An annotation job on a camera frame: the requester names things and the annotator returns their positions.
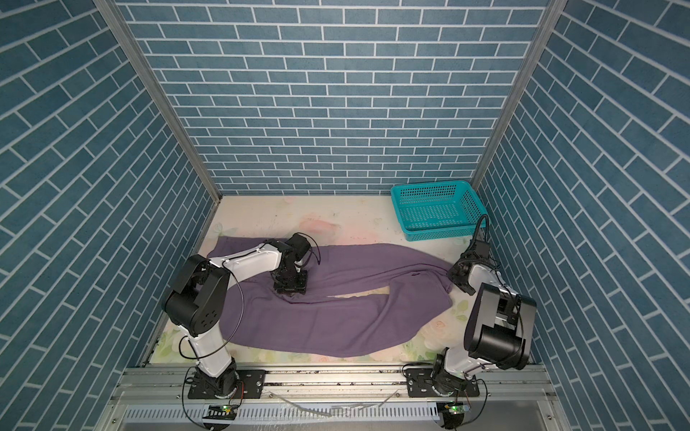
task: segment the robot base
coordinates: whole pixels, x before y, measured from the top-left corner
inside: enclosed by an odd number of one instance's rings
[[[187,379],[189,384],[189,399],[258,399],[264,389],[266,372],[263,370],[237,371],[235,360],[223,374],[209,377],[199,368],[195,368],[194,375]],[[237,390],[244,389],[244,394]]]
[[[454,397],[455,390],[451,389],[450,394],[439,393],[440,386],[431,378],[431,368],[408,368],[405,370],[405,377],[407,378],[407,395],[410,398],[427,398],[427,397]],[[463,381],[465,391],[468,397],[478,397],[479,388],[476,381]]]

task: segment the teal plastic basket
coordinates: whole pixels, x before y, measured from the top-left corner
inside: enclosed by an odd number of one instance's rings
[[[467,181],[408,184],[391,189],[407,241],[472,235],[484,204]]]

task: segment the blue brick wallpaper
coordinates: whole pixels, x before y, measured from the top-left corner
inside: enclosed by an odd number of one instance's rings
[[[569,0],[481,186],[575,430],[690,430],[689,23]]]
[[[118,1],[222,192],[379,194],[472,176],[547,1],[227,3]]]
[[[0,430],[88,429],[211,202],[91,0],[0,11]]]

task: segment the purple cloth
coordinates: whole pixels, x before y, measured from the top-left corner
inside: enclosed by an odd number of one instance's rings
[[[263,239],[220,237],[209,257],[252,248]],[[405,343],[448,310],[451,267],[429,254],[393,244],[327,245],[311,258],[306,294],[273,290],[268,272],[241,282],[244,316],[232,342],[283,352],[356,357]],[[390,286],[390,294],[333,298]],[[220,329],[230,336],[242,308],[237,288],[225,299]]]

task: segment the mounting plate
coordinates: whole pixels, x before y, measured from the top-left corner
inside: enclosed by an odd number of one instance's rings
[[[194,373],[194,380],[198,381],[199,376],[198,371]],[[242,383],[244,383],[244,398],[245,399],[258,399],[261,398],[261,392],[264,389],[264,379],[266,378],[266,371],[264,370],[238,370],[239,382],[237,387],[241,388]],[[200,385],[190,384],[189,393],[187,395],[189,399],[214,399],[219,400],[212,394],[207,393]],[[239,401],[239,396],[234,395],[231,400],[228,401]]]
[[[408,368],[405,370],[407,378],[407,396],[410,398],[443,397],[431,385],[431,368]],[[476,381],[467,383],[468,397],[478,397],[479,388]]]

